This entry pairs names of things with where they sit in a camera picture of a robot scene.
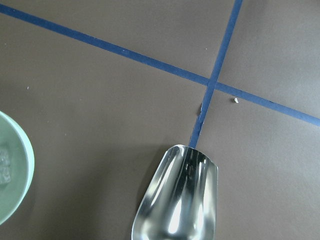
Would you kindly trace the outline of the green bowl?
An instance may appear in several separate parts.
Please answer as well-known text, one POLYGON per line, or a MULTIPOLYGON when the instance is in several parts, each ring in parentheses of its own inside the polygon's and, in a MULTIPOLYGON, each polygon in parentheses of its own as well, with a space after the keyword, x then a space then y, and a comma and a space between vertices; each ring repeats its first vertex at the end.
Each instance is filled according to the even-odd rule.
POLYGON ((18 209, 32 183, 35 156, 32 144, 20 125, 4 112, 0 113, 0 144, 8 143, 12 152, 11 182, 0 185, 0 223, 18 209))

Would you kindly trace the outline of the metal ice scoop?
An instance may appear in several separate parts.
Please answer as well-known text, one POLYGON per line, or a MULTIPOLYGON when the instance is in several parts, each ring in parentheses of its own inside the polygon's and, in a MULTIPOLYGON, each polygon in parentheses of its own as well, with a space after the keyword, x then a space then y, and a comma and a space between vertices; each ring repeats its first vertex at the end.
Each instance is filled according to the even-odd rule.
POLYGON ((177 144, 163 155, 135 215, 133 240, 214 240, 218 166, 177 144))

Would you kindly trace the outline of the ice cubes in bowl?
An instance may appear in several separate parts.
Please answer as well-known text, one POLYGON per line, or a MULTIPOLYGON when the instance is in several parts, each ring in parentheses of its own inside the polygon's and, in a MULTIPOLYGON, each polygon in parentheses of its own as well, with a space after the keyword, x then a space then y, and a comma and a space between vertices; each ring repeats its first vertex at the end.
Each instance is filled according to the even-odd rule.
POLYGON ((0 145, 0 185, 7 185, 12 180, 12 150, 7 142, 0 145))

